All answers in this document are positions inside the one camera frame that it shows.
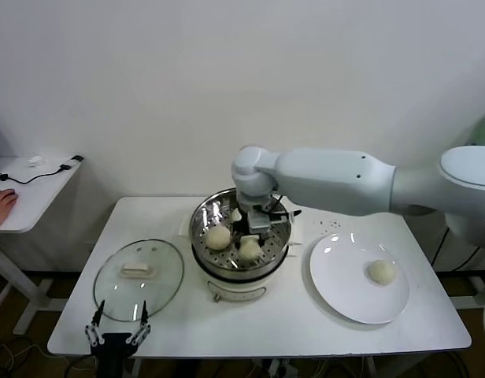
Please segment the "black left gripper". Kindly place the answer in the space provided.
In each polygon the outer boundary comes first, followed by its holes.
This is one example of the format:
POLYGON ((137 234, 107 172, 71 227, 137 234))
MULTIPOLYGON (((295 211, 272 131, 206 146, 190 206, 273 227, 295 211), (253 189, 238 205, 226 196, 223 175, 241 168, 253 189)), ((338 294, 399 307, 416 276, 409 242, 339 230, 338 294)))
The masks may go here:
POLYGON ((131 357, 151 332, 146 301, 143 302, 139 327, 131 334, 101 334, 100 321, 105 306, 102 300, 92 317, 91 323, 84 329, 91 346, 91 355, 96 357, 97 378, 121 378, 124 376, 124 363, 131 357))

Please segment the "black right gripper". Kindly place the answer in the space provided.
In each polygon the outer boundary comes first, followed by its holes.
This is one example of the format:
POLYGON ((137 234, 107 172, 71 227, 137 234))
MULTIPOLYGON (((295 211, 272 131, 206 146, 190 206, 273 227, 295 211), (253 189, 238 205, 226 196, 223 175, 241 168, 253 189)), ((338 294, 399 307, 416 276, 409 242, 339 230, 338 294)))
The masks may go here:
MULTIPOLYGON (((239 207, 232 210, 232 230, 231 243, 240 246, 242 237, 250 234, 247 213, 239 207)), ((275 234, 272 231, 260 234, 259 246, 261 249, 272 249, 275 245, 275 234)))

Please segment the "bare person hand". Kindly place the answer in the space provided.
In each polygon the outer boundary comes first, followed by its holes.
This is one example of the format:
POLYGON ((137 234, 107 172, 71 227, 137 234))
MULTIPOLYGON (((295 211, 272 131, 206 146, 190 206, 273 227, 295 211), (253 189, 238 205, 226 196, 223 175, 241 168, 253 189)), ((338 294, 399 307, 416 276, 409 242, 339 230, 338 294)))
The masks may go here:
POLYGON ((18 199, 14 189, 0 191, 0 227, 9 217, 18 199))

